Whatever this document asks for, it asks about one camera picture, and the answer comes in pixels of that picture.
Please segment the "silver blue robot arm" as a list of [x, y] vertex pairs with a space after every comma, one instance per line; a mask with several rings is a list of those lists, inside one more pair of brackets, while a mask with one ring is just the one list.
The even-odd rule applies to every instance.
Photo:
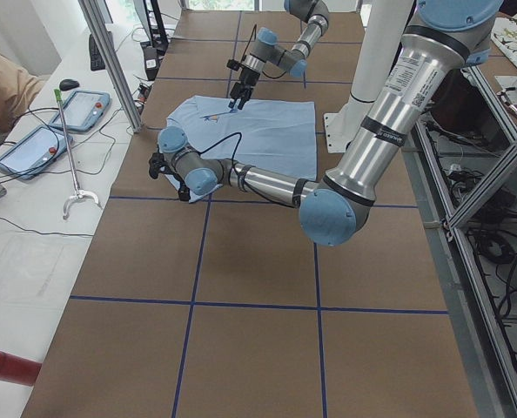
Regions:
[[229, 185], [296, 208], [310, 240], [340, 245], [366, 223], [376, 185], [445, 76], [487, 60], [499, 9], [498, 1], [374, 2], [349, 99], [326, 124], [341, 160], [319, 182], [206, 158], [174, 122], [158, 134], [155, 159], [200, 196]]
[[274, 31], [265, 27], [255, 31], [255, 38], [249, 42], [251, 49], [244, 51], [240, 60], [230, 59], [226, 64], [228, 68], [240, 72], [230, 92], [231, 109], [243, 109], [268, 63], [281, 69], [283, 74], [302, 77], [314, 45], [329, 29], [330, 12], [321, 0], [289, 0], [284, 2], [284, 8], [303, 22], [305, 28], [290, 49], [279, 44]]

